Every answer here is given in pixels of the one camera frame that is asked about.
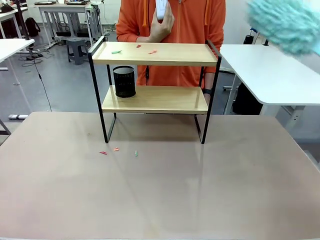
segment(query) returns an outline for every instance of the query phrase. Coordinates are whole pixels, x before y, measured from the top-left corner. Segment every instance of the orange jacket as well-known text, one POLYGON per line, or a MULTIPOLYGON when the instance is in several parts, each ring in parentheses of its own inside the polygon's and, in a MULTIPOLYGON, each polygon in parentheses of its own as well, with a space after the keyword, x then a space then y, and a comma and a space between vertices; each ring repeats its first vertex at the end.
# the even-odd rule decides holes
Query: orange jacket
MULTIPOLYGON (((169 0, 175 21, 163 43, 204 44, 207 39, 220 50, 224 41, 226 0, 169 0)), ((155 0, 121 0, 116 25, 119 42, 136 42, 139 36, 148 37, 156 9, 155 0)), ((206 67, 205 73, 214 73, 214 67, 206 67)), ((199 84, 201 67, 149 66, 146 82, 146 66, 138 66, 138 85, 186 86, 199 84)))

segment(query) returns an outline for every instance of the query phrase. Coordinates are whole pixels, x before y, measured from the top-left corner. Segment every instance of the smartphone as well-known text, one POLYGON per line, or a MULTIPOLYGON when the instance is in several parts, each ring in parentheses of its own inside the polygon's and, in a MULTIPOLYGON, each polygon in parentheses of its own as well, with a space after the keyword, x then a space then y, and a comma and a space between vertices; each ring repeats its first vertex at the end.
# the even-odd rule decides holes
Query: smartphone
POLYGON ((166 12, 166 5, 168 0, 155 0, 156 18, 163 20, 166 12))

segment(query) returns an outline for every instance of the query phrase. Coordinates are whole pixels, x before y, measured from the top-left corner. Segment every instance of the plastic stool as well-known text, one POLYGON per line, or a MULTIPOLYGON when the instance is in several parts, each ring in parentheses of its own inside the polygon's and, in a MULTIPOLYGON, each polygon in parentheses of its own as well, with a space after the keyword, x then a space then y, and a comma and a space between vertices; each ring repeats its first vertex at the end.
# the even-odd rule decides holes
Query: plastic stool
POLYGON ((86 42, 81 38, 68 38, 66 40, 66 50, 68 52, 68 61, 74 60, 75 65, 80 65, 82 60, 88 59, 88 50, 86 42))

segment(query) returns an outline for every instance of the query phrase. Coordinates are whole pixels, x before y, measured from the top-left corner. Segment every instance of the blue fluffy object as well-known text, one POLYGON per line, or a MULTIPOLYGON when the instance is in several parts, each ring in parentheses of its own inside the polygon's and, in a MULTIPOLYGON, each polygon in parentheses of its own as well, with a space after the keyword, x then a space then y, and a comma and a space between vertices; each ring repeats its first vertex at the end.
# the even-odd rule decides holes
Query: blue fluffy object
POLYGON ((285 53, 312 53, 320 41, 320 13, 302 0, 253 0, 248 22, 285 53))

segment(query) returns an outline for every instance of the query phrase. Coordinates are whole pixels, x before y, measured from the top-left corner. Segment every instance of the black mesh pen holder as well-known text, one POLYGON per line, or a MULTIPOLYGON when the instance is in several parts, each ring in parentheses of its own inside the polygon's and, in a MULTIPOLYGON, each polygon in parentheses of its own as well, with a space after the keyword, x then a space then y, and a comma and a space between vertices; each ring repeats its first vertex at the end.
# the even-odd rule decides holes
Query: black mesh pen holder
POLYGON ((130 98, 136 95, 135 70, 131 66, 117 66, 113 69, 115 95, 130 98))

